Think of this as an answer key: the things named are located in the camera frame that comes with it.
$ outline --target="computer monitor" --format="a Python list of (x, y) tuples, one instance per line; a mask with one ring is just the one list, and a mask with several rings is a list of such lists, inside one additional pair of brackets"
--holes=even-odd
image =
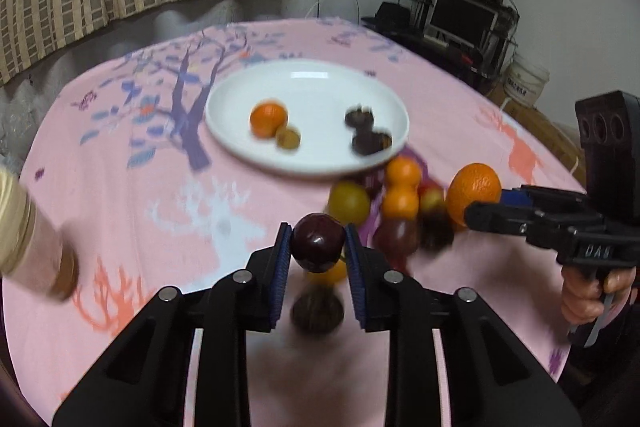
[(482, 50), (498, 19), (495, 9), (474, 0), (435, 0), (428, 27)]

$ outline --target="round table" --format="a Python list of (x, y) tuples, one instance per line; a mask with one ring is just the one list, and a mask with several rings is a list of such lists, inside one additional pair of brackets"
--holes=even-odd
[[(159, 288), (210, 287), (244, 266), (252, 251), (272, 245), (280, 222), (293, 225), (324, 208), (327, 183), (245, 165), (214, 142), (202, 121), (213, 81), (250, 64), (299, 57), (350, 66), (392, 87), (410, 114), (409, 144), (444, 185), (462, 166), (484, 162), (505, 188), (580, 190), (544, 146), (478, 93), (342, 20), (212, 27), (102, 64), (62, 90), (22, 172), (22, 183), (78, 252), (78, 291), (59, 305), (3, 284), (18, 382), (45, 421)], [(417, 253), (409, 268), (427, 288), (477, 289), (559, 376), (569, 346), (553, 252), (465, 232), (436, 257)], [(289, 308), (303, 286), (302, 269), (292, 263), (278, 327), (248, 338), (254, 425), (382, 425), (388, 335), (360, 330), (344, 282), (338, 291), (346, 317), (337, 333), (300, 338)]]

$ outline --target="mandarin orange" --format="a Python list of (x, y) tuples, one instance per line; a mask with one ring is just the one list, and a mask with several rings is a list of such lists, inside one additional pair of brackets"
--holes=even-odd
[(280, 102), (268, 100), (254, 107), (249, 117), (249, 124), (254, 136), (266, 139), (276, 136), (276, 131), (288, 120), (287, 109)]
[(386, 184), (417, 187), (422, 181), (422, 169), (418, 163), (406, 156), (396, 156), (386, 166)]
[(483, 163), (471, 163), (460, 169), (447, 191), (445, 205), (449, 217), (460, 227), (465, 226), (465, 210), (475, 201), (498, 203), (502, 186), (498, 174)]
[(385, 219), (415, 219), (420, 208), (420, 198), (415, 188), (395, 185), (386, 190), (380, 206)]

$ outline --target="human hand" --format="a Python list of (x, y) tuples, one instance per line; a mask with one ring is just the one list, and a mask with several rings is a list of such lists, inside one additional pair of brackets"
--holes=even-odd
[[(604, 304), (600, 302), (603, 291), (600, 281), (588, 280), (574, 266), (563, 266), (562, 277), (562, 315), (570, 324), (588, 324), (604, 313)], [(626, 302), (635, 279), (635, 268), (611, 271), (604, 283), (604, 292), (616, 294), (613, 306)]]

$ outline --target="white bucket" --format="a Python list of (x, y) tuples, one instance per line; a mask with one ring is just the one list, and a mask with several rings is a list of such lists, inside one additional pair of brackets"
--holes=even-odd
[(548, 81), (549, 72), (545, 68), (531, 64), (516, 53), (507, 69), (504, 91), (516, 102), (533, 107)]

